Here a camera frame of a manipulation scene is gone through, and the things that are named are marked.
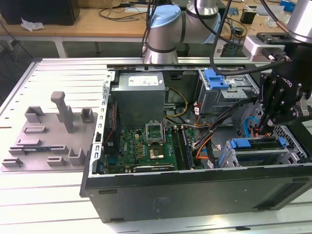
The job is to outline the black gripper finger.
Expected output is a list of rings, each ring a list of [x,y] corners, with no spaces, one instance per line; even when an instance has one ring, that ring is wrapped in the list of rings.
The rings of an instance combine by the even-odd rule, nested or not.
[[[278,74],[262,73],[260,77],[259,102],[262,104],[262,117],[258,123],[259,133],[269,133],[276,123]]]
[[[292,105],[275,105],[267,111],[267,133],[271,133],[276,126],[294,124],[305,120],[305,99]]]

